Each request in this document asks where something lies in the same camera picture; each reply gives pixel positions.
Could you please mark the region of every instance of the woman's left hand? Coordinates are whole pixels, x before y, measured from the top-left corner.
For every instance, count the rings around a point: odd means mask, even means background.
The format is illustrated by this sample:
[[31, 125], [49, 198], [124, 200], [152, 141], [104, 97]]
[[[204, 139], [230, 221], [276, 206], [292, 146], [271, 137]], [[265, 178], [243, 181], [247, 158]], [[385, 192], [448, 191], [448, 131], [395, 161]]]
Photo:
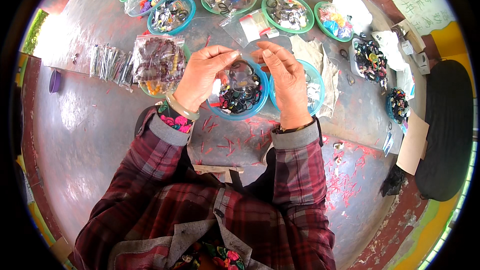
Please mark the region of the woman's left hand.
[[189, 111], [198, 111], [212, 93], [215, 79], [220, 78], [222, 82], [226, 82], [227, 75], [223, 70], [239, 55], [239, 51], [220, 45], [205, 47], [192, 53], [173, 97]]

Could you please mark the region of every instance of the green grass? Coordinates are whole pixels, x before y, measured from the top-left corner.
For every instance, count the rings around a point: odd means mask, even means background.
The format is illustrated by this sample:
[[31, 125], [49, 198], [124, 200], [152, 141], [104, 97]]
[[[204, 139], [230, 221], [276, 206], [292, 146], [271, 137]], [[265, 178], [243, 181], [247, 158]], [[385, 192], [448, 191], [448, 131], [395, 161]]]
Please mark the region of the green grass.
[[33, 51], [37, 46], [37, 38], [40, 33], [40, 29], [42, 27], [43, 21], [49, 14], [41, 9], [38, 10], [35, 18], [33, 19], [32, 26], [28, 30], [27, 37], [25, 39], [25, 44], [23, 44], [22, 52], [33, 55]]

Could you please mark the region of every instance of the shirt sleeve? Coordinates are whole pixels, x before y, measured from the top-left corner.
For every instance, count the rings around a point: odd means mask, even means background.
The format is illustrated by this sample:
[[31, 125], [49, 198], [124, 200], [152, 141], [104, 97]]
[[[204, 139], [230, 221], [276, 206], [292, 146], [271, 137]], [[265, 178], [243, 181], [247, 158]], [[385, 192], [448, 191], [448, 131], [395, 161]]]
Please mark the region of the shirt sleeve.
[[[317, 125], [290, 133], [272, 134], [276, 151], [273, 204], [298, 229], [290, 237], [306, 237], [326, 269], [336, 269], [333, 257], [335, 235], [325, 216], [327, 183]], [[306, 269], [297, 260], [296, 268]]]
[[159, 114], [158, 107], [147, 113], [105, 195], [93, 207], [75, 241], [79, 269], [106, 269], [113, 246], [138, 222], [158, 187], [170, 183], [191, 132], [162, 121], [165, 113]]

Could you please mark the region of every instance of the hand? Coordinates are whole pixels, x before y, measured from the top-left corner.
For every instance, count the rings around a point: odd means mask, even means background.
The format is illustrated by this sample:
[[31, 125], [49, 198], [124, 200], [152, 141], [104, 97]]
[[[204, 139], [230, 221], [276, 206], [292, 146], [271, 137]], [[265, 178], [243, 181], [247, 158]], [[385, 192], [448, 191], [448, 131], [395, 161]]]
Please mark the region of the hand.
[[280, 110], [280, 125], [296, 129], [312, 121], [307, 109], [307, 86], [303, 66], [285, 48], [268, 41], [257, 43], [259, 50], [251, 53], [254, 62], [270, 72], [275, 84], [275, 98]]
[[220, 45], [194, 52], [173, 97], [189, 111], [198, 111], [212, 93], [215, 79], [221, 79], [222, 83], [227, 82], [228, 77], [223, 70], [239, 55], [240, 52]]

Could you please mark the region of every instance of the woman's right hand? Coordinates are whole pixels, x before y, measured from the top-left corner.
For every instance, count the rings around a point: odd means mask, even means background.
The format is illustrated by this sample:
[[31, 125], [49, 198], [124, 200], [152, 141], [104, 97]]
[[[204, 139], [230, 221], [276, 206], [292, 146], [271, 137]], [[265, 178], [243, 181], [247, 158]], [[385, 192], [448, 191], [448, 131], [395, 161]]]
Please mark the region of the woman's right hand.
[[312, 117], [307, 109], [307, 87], [303, 65], [285, 48], [268, 41], [257, 43], [259, 50], [252, 52], [254, 62], [270, 72], [275, 83], [275, 98], [280, 110], [283, 129], [296, 129], [309, 124]]

